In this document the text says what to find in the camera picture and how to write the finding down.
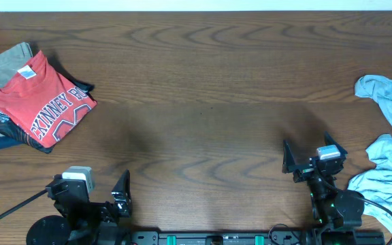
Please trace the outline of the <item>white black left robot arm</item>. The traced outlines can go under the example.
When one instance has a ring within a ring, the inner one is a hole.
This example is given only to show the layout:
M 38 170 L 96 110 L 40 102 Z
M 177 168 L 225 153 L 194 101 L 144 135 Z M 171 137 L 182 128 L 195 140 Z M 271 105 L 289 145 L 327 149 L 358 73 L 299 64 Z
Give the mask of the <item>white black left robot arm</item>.
M 56 175 L 45 188 L 60 213 L 46 216 L 29 229 L 26 243 L 40 244 L 131 244 L 131 232 L 119 226 L 130 218 L 132 202 L 130 172 L 125 170 L 111 194 L 114 202 L 91 202 L 95 187 L 91 167 L 71 166 Z

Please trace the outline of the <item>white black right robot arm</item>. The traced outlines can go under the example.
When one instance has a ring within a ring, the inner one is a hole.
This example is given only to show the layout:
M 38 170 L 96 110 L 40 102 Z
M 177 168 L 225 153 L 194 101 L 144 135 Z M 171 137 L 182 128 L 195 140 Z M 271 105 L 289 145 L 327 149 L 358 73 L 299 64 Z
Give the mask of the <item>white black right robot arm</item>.
M 325 145 L 306 163 L 297 163 L 289 143 L 283 141 L 282 172 L 292 173 L 295 183 L 305 182 L 310 189 L 312 213 L 318 225 L 305 231 L 292 231 L 285 244 L 384 244 L 381 232 L 358 231 L 365 210 L 363 195 L 340 190 L 335 175 L 344 169 L 348 152 L 328 133 Z

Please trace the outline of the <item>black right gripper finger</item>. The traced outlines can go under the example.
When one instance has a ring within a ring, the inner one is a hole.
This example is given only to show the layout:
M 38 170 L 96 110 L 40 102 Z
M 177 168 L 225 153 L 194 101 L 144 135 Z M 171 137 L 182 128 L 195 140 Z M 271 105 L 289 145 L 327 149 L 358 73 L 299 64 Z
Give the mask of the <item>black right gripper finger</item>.
M 324 140 L 325 140 L 326 146 L 328 146 L 328 145 L 336 145 L 338 150 L 341 152 L 341 156 L 348 154 L 348 152 L 343 147 L 341 147 L 341 145 L 339 145 L 339 143 L 337 143 L 332 138 L 332 136 L 330 136 L 330 134 L 327 131 L 324 134 Z
M 313 166 L 309 163 L 298 165 L 295 162 L 295 158 L 289 146 L 289 143 L 283 141 L 283 162 L 282 162 L 282 172 L 284 174 L 294 173 L 294 172 L 312 172 L 314 170 Z

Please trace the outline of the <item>red t-shirt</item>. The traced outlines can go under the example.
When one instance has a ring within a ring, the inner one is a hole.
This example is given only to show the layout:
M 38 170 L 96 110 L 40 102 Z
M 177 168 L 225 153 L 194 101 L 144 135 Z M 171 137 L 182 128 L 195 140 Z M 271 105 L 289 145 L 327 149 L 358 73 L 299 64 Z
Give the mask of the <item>red t-shirt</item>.
M 46 148 L 62 140 L 96 105 L 58 73 L 43 52 L 0 88 L 0 111 Z

